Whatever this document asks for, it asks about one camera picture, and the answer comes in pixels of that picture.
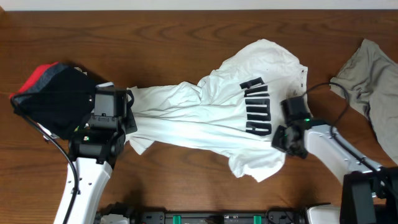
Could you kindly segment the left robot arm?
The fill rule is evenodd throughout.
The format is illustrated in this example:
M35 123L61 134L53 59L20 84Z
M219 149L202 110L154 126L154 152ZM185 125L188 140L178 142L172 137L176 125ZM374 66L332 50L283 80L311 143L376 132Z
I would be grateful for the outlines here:
M67 181L55 223L93 223L103 190L116 159L124 150L126 135L137 131L130 90L100 87L88 127L81 127L69 140Z

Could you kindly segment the white printed t-shirt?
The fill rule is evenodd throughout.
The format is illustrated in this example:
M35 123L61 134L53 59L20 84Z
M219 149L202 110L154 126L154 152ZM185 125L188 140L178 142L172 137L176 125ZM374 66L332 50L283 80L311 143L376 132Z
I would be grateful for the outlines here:
M284 123L280 102L306 90L307 73L287 49L258 40L195 85L133 87L137 131L126 139L139 154L154 142L212 151L236 177L261 182L285 163L271 145Z

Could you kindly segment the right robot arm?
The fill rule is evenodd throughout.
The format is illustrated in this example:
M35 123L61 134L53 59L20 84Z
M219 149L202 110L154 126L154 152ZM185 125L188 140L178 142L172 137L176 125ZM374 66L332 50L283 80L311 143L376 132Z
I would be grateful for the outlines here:
M343 186L341 205L306 208L299 223L397 223L397 168L384 167L357 150L322 119L312 118L301 96L280 103L285 123L272 147L302 159L313 154Z

